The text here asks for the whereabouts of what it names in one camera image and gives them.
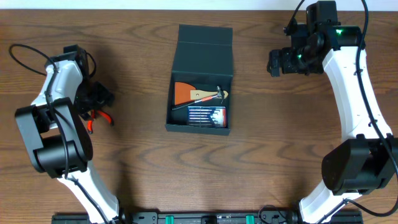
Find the red black handled pliers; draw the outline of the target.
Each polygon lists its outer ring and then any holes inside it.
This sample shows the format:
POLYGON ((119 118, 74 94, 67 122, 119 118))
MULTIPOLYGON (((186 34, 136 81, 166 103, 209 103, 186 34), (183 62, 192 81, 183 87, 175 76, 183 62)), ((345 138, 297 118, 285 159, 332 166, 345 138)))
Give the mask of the red black handled pliers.
POLYGON ((93 134, 93 122, 96 119, 97 115, 102 116, 109 123, 110 126, 114 126, 114 120, 109 114, 101 110, 91 110, 90 118, 87 122, 87 131, 89 134, 93 134))

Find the orange scraper with wooden handle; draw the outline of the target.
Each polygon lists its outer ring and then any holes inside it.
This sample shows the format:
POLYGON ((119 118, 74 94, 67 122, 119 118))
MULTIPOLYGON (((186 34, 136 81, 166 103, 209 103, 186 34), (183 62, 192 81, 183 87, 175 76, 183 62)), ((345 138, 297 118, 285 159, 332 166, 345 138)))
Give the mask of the orange scraper with wooden handle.
MULTIPOLYGON (((183 82, 175 82, 175 94, 174 94, 174 103, 175 106, 182 105, 194 100, 198 100, 200 98, 204 98, 206 96, 215 95, 216 91, 204 91, 198 90, 194 86, 189 85, 188 83, 183 82)), ((229 93, 224 90, 226 98, 228 97, 229 93)))

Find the small claw hammer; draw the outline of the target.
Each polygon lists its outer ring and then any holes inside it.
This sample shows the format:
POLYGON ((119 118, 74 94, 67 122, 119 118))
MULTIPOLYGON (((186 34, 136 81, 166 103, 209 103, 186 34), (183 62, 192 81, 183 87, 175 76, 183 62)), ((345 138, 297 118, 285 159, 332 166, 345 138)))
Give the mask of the small claw hammer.
POLYGON ((188 106, 200 103, 200 102, 213 100, 213 99, 216 99, 216 98, 221 98, 221 101, 223 101, 226 98, 225 92, 224 92, 224 90, 221 89, 220 86, 217 86, 217 92, 216 92, 215 95, 206 96, 206 97, 200 98, 198 100, 194 100, 194 101, 182 104, 182 105, 174 106, 172 108, 172 111, 179 110, 179 109, 182 109, 182 108, 185 108, 185 107, 188 107, 188 106))

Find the blue precision screwdriver set case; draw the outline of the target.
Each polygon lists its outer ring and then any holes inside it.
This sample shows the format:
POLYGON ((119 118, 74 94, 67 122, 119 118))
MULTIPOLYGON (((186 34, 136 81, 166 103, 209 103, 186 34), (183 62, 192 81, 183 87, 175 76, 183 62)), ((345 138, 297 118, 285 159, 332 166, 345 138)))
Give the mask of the blue precision screwdriver set case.
POLYGON ((224 106, 189 106, 188 125, 225 128, 227 126, 226 108, 224 106))

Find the dark green storage box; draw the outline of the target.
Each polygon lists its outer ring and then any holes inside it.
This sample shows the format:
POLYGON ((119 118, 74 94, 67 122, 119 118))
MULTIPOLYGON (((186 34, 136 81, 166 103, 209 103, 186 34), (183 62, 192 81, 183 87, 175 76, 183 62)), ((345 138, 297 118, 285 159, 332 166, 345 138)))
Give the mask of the dark green storage box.
POLYGON ((228 27, 180 25, 177 49, 172 65, 167 118, 168 131, 215 134, 227 136, 229 128, 229 101, 233 80, 233 30, 228 27), (224 106, 227 126, 210 128, 188 125, 188 107, 172 111, 175 106, 175 82, 188 83, 198 90, 216 91, 220 86, 229 95, 221 101, 214 99, 191 106, 224 106))

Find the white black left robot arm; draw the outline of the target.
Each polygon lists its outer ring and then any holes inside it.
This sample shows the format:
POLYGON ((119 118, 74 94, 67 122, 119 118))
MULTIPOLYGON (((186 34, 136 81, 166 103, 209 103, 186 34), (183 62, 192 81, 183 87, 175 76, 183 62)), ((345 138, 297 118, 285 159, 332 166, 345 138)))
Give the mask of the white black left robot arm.
POLYGON ((37 98, 15 112, 15 119, 34 169, 57 179, 72 191, 88 213, 88 223, 125 223, 117 196, 102 181, 93 164, 90 134, 97 114, 111 106, 114 95, 90 80, 93 56, 78 45, 47 57, 45 81, 37 98))

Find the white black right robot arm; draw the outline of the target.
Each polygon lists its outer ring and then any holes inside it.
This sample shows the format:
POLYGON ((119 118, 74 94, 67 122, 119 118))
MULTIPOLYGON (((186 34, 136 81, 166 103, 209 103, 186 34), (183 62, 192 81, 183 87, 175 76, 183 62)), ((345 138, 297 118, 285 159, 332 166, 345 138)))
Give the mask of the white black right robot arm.
POLYGON ((384 188, 397 176, 397 138, 379 109, 366 64, 365 27, 344 26, 336 2, 306 9, 306 23, 291 18, 284 28, 290 47, 272 50, 273 76, 326 74, 341 124, 341 144, 322 160, 322 180, 285 216, 286 223, 353 223, 347 204, 384 188))

